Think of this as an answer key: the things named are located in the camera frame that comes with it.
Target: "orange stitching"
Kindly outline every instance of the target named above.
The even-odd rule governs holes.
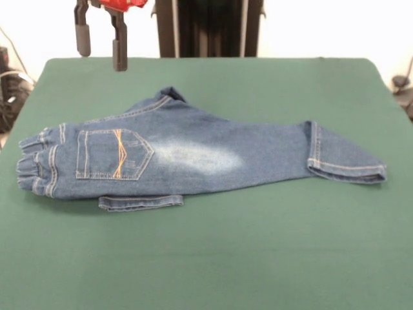
[[[118,154],[119,154],[119,166],[116,169],[113,177],[117,178],[117,179],[120,179],[122,177],[122,165],[125,162],[126,157],[128,156],[128,154],[126,153],[125,147],[123,146],[123,143],[122,143],[122,130],[115,129],[114,133],[115,133],[115,136],[116,136],[116,138],[119,142],[119,152],[118,152]]]

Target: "denim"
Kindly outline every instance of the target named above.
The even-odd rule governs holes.
[[[385,164],[315,121],[244,123],[189,105],[172,87],[124,114],[45,128],[20,142],[19,186],[108,211],[182,205],[183,195],[321,176],[373,184]]]

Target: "white wall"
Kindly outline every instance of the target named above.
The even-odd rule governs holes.
[[[75,3],[0,1],[0,25],[14,40],[34,78],[50,58],[79,57]],[[131,57],[159,57],[156,18],[150,18],[153,4],[151,0],[144,9],[133,8],[125,15]],[[413,55],[411,0],[266,0],[265,10],[260,57],[366,57],[389,85],[394,74],[405,73]],[[91,8],[88,23],[92,56],[110,56],[114,32],[108,13]],[[59,35],[52,36],[52,30]],[[0,44],[6,44],[1,36]]]
[[[412,0],[266,0],[265,10],[261,57],[365,57],[390,85],[413,56]]]

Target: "seam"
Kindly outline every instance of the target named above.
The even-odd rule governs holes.
[[[157,197],[157,198],[111,198],[108,196],[103,196],[101,198],[107,199],[107,200],[120,200],[120,201],[125,201],[125,200],[162,200],[165,198],[180,198],[182,196],[179,195],[170,195],[170,196],[163,196],[163,197]]]
[[[142,164],[140,166],[140,168],[137,170],[137,172],[135,173],[135,177],[136,180],[139,180],[142,176],[142,173],[144,173],[144,171],[146,170],[146,168],[148,167],[149,161],[152,159],[152,156],[154,155],[154,150],[153,148],[145,141],[145,139],[142,139],[142,143],[146,148],[147,154],[144,158],[144,160],[142,161]]]
[[[143,211],[143,210],[150,210],[150,209],[159,209],[162,207],[170,207],[171,203],[164,204],[164,205],[131,205],[129,207],[111,207],[109,205],[106,205],[104,203],[100,203],[99,207],[103,210],[106,211],[112,211],[112,212],[127,212],[127,211]]]
[[[116,169],[113,177],[114,178],[118,178],[120,179],[122,177],[122,166],[125,162],[125,160],[128,157],[128,153],[126,152],[125,147],[123,146],[123,142],[122,142],[122,130],[121,129],[115,129],[113,130],[117,141],[118,141],[118,149],[119,149],[119,166]]]
[[[96,176],[112,176],[113,174],[112,173],[107,173],[107,172],[98,172],[98,171],[96,171],[96,172],[89,172],[86,175],[87,176],[93,176],[93,175],[96,175]]]
[[[52,151],[53,151],[53,148],[51,148],[50,151],[49,151],[48,163],[49,163],[50,171],[52,172],[52,180],[53,180]],[[46,189],[45,189],[45,194],[46,194],[46,196],[48,196],[49,188],[50,188],[50,184],[52,183],[52,180],[50,180],[50,183],[46,186]]]
[[[56,149],[57,149],[57,145],[54,146],[53,154],[52,154],[52,182],[50,183],[50,190],[49,190],[51,198],[53,198],[54,187],[57,183]]]
[[[57,145],[52,147],[49,152],[49,166],[50,170],[52,171],[52,180],[50,181],[49,185],[47,185],[45,194],[51,198],[53,198],[53,190],[57,183],[57,169],[55,164],[55,155],[56,155],[56,148]]]
[[[364,180],[370,180],[370,179],[376,179],[377,176],[362,176],[361,178]]]
[[[172,100],[171,97],[163,96],[160,100],[156,101],[155,103],[153,103],[153,104],[151,104],[151,105],[149,105],[145,108],[141,108],[137,111],[121,114],[121,115],[118,115],[118,116],[108,116],[107,118],[93,119],[91,121],[85,122],[84,124],[99,123],[101,121],[110,121],[110,120],[113,120],[113,119],[130,118],[132,116],[144,114],[146,112],[155,111],[155,110],[159,109],[160,107],[162,107],[165,103],[169,102],[170,100]]]
[[[120,130],[122,132],[128,132],[128,133],[133,134],[135,136],[137,135],[137,132],[135,132],[133,130],[129,130],[129,129],[82,130],[82,131],[79,132],[79,134],[86,134],[86,133],[88,135],[91,135],[91,134],[113,134],[114,130]]]
[[[313,146],[314,146],[314,149],[313,149],[313,151],[312,151],[312,156],[313,157],[317,157],[317,154],[316,154],[316,152],[317,152],[317,125],[316,125],[317,123],[316,122],[314,122],[314,134],[312,133],[312,141],[311,141],[311,143],[313,144]]]
[[[153,151],[153,148],[149,145],[147,140],[143,139],[137,132],[131,131],[131,133],[141,142],[139,145],[143,145],[147,152]]]
[[[79,135],[77,136],[77,160],[76,160],[76,174],[80,173],[79,172],[79,155],[80,155],[80,135],[82,133],[80,132]]]
[[[319,161],[320,159],[320,142],[319,142],[319,130],[318,130],[318,125],[317,122],[314,122],[315,128],[316,128],[316,160]]]
[[[334,165],[332,163],[325,163],[324,161],[319,161],[315,158],[309,158],[309,161],[314,161],[316,162],[318,165],[322,164],[322,165],[326,165],[329,167],[335,167],[335,168],[340,168],[340,169],[348,169],[348,170],[359,170],[359,169],[376,169],[376,168],[385,168],[384,165],[377,165],[377,166],[359,166],[359,167],[350,167],[350,166],[340,166],[340,165]]]
[[[88,165],[88,132],[85,134],[85,171],[83,172],[86,177],[86,169]]]
[[[42,168],[42,166],[40,165],[40,162],[39,162],[39,153],[36,153],[35,162],[36,162],[36,165],[37,165],[37,169],[39,170],[40,178],[42,178],[43,177],[43,168]]]
[[[84,180],[115,180],[115,181],[137,181],[133,176],[123,176],[121,179],[114,178],[112,174],[87,174],[84,176],[83,174],[76,174],[77,179],[84,179]]]

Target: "black machine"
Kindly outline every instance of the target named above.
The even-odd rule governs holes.
[[[115,28],[114,68],[127,69],[127,28],[123,14],[146,0],[77,0],[77,50],[90,55],[88,4],[109,12]],[[263,0],[156,0],[161,57],[256,57]]]
[[[7,48],[0,46],[0,134],[12,129],[32,90],[32,87],[14,72],[8,64]]]

